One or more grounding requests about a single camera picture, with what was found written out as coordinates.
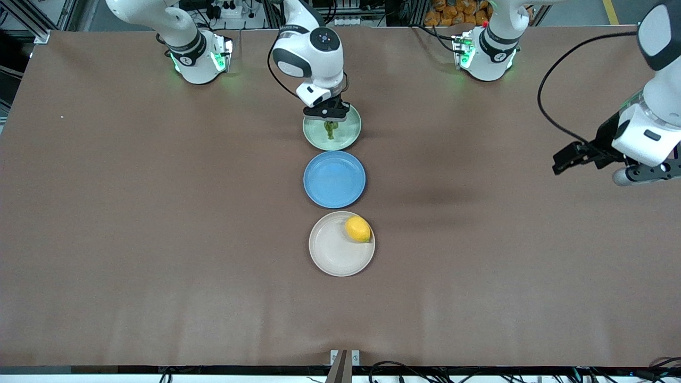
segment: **blue plate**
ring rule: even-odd
[[[319,206],[340,209],[362,195],[366,173],[352,154],[326,151],[310,161],[302,183],[307,195]]]

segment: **yellow tape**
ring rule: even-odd
[[[615,7],[612,6],[612,0],[603,0],[603,7],[605,7],[605,13],[607,14],[608,21],[610,21],[610,25],[619,25],[620,21],[617,20],[617,14],[615,13]]]

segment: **yellow lemon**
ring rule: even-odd
[[[359,215],[354,215],[345,221],[345,231],[357,242],[369,242],[371,239],[371,228]]]

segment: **white plate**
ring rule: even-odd
[[[362,271],[374,256],[376,238],[359,243],[345,231],[345,221],[356,216],[349,211],[335,211],[323,216],[310,233],[310,255],[324,273],[334,277],[349,277]]]

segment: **green plate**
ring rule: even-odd
[[[302,120],[305,138],[316,148],[323,151],[339,151],[352,145],[362,131],[362,119],[354,106],[350,105],[347,118],[333,129],[333,139],[329,139],[324,121],[305,118]]]

